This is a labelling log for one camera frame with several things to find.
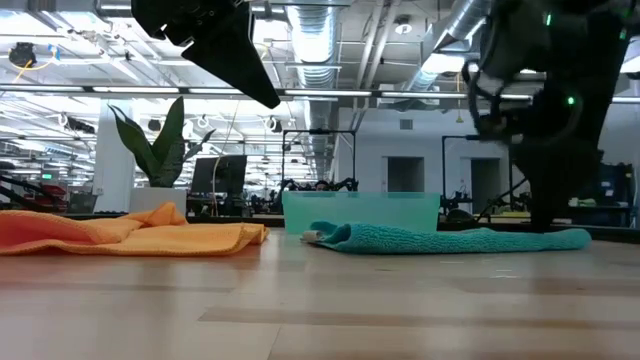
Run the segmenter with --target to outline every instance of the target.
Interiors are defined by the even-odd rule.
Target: cable
[[[498,195],[497,197],[495,197],[493,200],[491,200],[491,202],[489,202],[489,205],[487,205],[486,208],[484,208],[484,210],[482,210],[482,212],[480,212],[480,215],[478,215],[478,217],[476,218],[476,223],[480,222],[480,219],[482,219],[482,217],[484,216],[484,214],[487,213],[487,211],[489,211],[489,209],[491,209],[491,207],[493,205],[495,205],[495,203],[498,200],[501,200],[503,197],[509,195],[510,193],[512,193],[513,191],[515,191],[517,188],[519,188],[520,186],[522,186],[522,184],[524,184],[527,181],[526,178],[523,178],[522,180],[520,180],[517,184],[513,185],[511,187],[511,189],[507,190],[506,192]]]
[[[13,79],[13,81],[11,82],[12,84],[15,84],[18,82],[18,80],[20,80],[20,78],[22,77],[22,75],[24,74],[24,72],[27,70],[27,68],[29,67],[29,65],[31,65],[31,60],[27,61],[27,64],[23,67],[23,68],[19,68],[21,69],[20,72],[18,73],[18,76],[16,76],[15,79]]]
[[[224,157],[224,148],[227,146],[227,142],[229,141],[229,136],[231,135],[231,130],[233,129],[233,125],[236,122],[236,116],[238,115],[238,108],[240,107],[240,100],[236,103],[236,110],[233,112],[233,119],[231,120],[231,124],[229,124],[229,130],[227,131],[227,136],[224,139],[224,143],[222,144],[222,149],[220,149],[220,156],[216,159],[216,164],[213,166],[213,187],[211,189],[213,196],[213,214],[212,216],[218,216],[218,199],[216,198],[216,170],[218,170],[218,165],[220,164],[220,159]]]

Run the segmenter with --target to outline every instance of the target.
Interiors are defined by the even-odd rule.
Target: white planter
[[[131,190],[129,212],[151,211],[173,202],[181,214],[187,212],[187,191],[171,188],[135,188]]]

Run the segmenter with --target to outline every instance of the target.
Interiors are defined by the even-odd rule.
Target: pipe
[[[373,55],[373,63],[371,64],[371,68],[369,69],[369,74],[367,74],[367,81],[365,82],[364,88],[370,89],[373,84],[373,78],[376,76],[376,71],[378,70],[378,65],[380,65],[380,60],[382,59],[382,52],[384,51],[384,47],[387,44],[387,39],[389,38],[389,32],[391,32],[391,27],[393,26],[393,21],[396,18],[396,13],[398,12],[398,6],[402,0],[393,0],[391,6],[389,7],[389,11],[387,12],[386,22],[384,24],[384,28],[382,29],[382,35],[380,36],[380,40],[378,41],[378,46],[376,46],[376,52]]]
[[[296,61],[302,63],[331,64],[336,58],[338,9],[324,6],[289,6],[286,9],[291,23],[291,41]],[[305,89],[332,89],[335,87],[337,69],[331,67],[298,67],[298,81]],[[305,112],[308,114],[309,129],[335,128],[334,105],[326,101],[309,101]],[[323,177],[328,170],[324,157],[326,139],[311,136],[311,151],[314,155],[315,170]]]
[[[373,15],[371,16],[371,29],[367,35],[367,39],[364,43],[364,50],[362,50],[362,60],[360,60],[360,67],[358,67],[358,76],[356,77],[356,89],[360,89],[362,85],[362,79],[364,78],[364,72],[367,69],[369,63],[369,56],[371,56],[371,50],[373,49],[373,42],[376,39],[378,33],[378,24],[380,23],[380,17],[382,15],[382,8],[384,2],[378,1],[376,7],[373,9]]]
[[[407,82],[403,90],[413,92],[428,91],[440,75],[428,63],[433,52],[457,41],[465,40],[469,35],[473,35],[473,32],[484,21],[490,6],[491,0],[456,0],[449,18],[444,22],[430,26],[427,30],[422,45],[422,50],[425,52],[423,64],[411,77],[410,81]]]

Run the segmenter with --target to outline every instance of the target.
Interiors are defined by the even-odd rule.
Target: towel
[[[318,221],[311,224],[306,242],[351,254],[455,254],[518,251],[577,250],[591,235],[584,229],[546,234],[473,229],[460,232],[416,232],[397,227]],[[319,234],[316,239],[313,233]]]
[[[213,256],[262,244],[257,224],[188,224],[173,203],[117,219],[77,221],[30,211],[0,211],[0,255],[58,248],[76,254]]]

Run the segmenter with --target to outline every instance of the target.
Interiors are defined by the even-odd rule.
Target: plastic bin
[[[282,204],[285,229],[290,234],[303,233],[319,220],[435,232],[440,194],[287,191]]]

